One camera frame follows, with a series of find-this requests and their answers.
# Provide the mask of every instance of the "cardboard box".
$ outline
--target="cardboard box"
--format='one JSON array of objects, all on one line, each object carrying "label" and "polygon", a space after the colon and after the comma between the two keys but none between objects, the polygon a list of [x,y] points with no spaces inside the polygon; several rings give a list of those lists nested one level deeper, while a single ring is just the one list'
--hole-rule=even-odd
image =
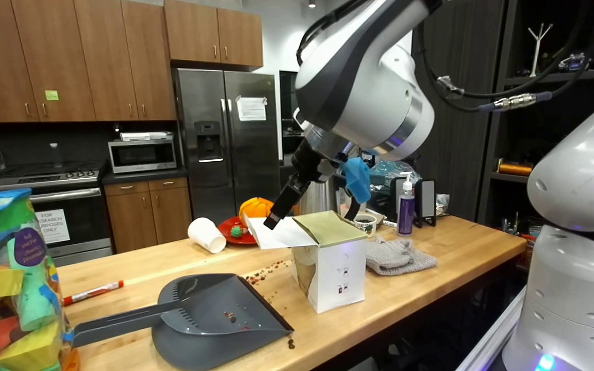
[{"label": "cardboard box", "polygon": [[294,273],[322,313],[365,298],[365,232],[337,211],[284,219],[272,231],[247,219],[260,248],[294,248]]}]

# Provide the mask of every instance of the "kitchen island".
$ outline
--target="kitchen island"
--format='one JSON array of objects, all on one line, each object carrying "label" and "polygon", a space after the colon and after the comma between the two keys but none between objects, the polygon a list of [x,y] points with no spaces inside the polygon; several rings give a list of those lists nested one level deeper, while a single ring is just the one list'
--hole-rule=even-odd
[{"label": "kitchen island", "polygon": [[[313,369],[392,323],[484,275],[526,248],[526,240],[456,216],[438,227],[414,229],[417,248],[438,258],[438,268],[406,275],[365,275],[365,301],[315,313],[292,275],[289,248],[230,246],[209,253],[191,238],[121,253],[61,268],[64,295],[80,293],[109,280],[124,280],[122,291],[66,306],[68,322],[80,323],[157,302],[160,291],[173,277],[207,272],[235,272],[295,327],[252,355],[223,369]],[[152,330],[80,346],[80,364],[92,369],[173,369],[152,338]]]}]

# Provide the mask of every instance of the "gray dustpan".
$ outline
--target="gray dustpan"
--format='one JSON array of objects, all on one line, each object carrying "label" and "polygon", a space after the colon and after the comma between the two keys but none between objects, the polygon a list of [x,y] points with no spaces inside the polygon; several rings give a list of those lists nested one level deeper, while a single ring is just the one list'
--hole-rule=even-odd
[{"label": "gray dustpan", "polygon": [[73,344],[141,327],[154,327],[157,352],[180,369],[213,369],[294,332],[243,277],[201,273],[169,282],[155,306],[78,323]]}]

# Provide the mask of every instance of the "stainless steel refrigerator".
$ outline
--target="stainless steel refrigerator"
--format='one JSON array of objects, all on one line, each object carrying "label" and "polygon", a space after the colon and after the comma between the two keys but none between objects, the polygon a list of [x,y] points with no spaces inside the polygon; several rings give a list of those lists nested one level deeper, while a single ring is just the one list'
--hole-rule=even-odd
[{"label": "stainless steel refrigerator", "polygon": [[175,67],[195,216],[215,223],[281,191],[274,76]]}]

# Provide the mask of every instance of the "spray bottle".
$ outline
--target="spray bottle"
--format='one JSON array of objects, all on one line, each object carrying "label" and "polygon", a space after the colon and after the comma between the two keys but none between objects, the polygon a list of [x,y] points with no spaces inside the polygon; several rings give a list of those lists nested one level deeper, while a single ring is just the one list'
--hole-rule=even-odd
[{"label": "spray bottle", "polygon": [[402,184],[400,205],[398,205],[398,232],[411,235],[414,223],[414,187],[413,182]]}]

